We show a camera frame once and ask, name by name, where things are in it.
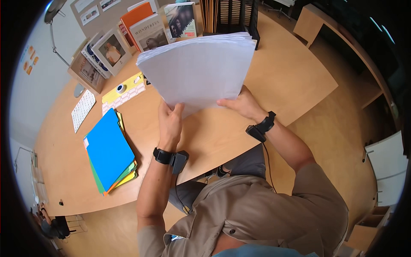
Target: green folder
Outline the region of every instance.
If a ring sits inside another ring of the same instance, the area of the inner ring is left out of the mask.
[[[101,183],[96,170],[94,169],[93,163],[91,162],[90,158],[88,158],[89,162],[90,162],[90,166],[91,166],[91,171],[93,172],[93,176],[94,176],[94,180],[96,181],[96,185],[97,188],[99,190],[99,193],[102,194],[104,193],[104,187],[103,184]],[[137,165],[134,164],[134,161],[120,174],[120,176],[117,178],[117,180],[115,181],[118,182],[120,180],[122,180],[125,176],[127,176],[130,172],[133,172],[135,169],[137,168]]]

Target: gray office chair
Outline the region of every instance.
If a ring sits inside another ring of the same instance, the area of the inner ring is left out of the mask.
[[[289,14],[291,14],[292,8],[293,8],[294,3],[295,3],[296,0],[273,0],[273,1],[279,2],[280,4],[283,4],[283,5],[287,6],[287,7],[291,7],[290,10],[289,10]],[[284,14],[284,16],[286,16],[286,17],[288,18],[288,20],[291,21],[291,17],[288,16],[285,12],[283,12],[282,8],[280,8],[280,9],[273,9],[273,8],[271,8],[271,6],[269,6],[268,4],[265,4],[265,3],[264,3],[264,0],[263,0],[261,3],[262,3],[263,5],[266,5],[266,6],[270,7],[270,9],[267,10],[268,12],[269,12],[269,11],[277,11],[277,12],[278,12],[277,18],[280,18],[280,14]]]

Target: bulletin board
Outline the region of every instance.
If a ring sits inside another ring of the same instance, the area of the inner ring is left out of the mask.
[[[91,38],[101,30],[106,33],[114,27],[118,28],[120,17],[127,13],[127,8],[141,1],[143,0],[75,0],[70,7],[85,37]]]

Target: wooden floor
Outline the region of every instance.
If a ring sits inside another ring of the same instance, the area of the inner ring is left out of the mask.
[[[289,31],[292,31],[296,23],[285,17],[277,19],[276,14],[268,15]],[[289,125],[289,128],[311,148],[317,162],[345,200],[350,210],[351,230],[375,203],[375,177],[370,163],[362,163],[362,158],[364,142],[378,140],[379,131],[376,127],[379,124],[374,118],[376,115],[372,105],[362,110],[356,102],[357,74],[343,57],[320,37],[310,50],[329,70],[339,86]],[[267,148],[277,192],[291,194],[295,178],[293,170],[270,143]],[[58,240],[57,244],[67,256],[138,256],[135,207],[135,202],[132,202],[83,214],[88,231],[71,235],[67,243]],[[166,229],[181,217],[183,213],[169,204],[164,213]]]

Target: man's left hand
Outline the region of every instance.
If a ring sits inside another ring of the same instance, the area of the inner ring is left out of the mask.
[[[177,144],[181,138],[181,113],[183,110],[183,103],[176,104],[172,111],[165,101],[161,99],[160,106],[158,107],[160,141],[157,148],[167,152],[176,152]]]

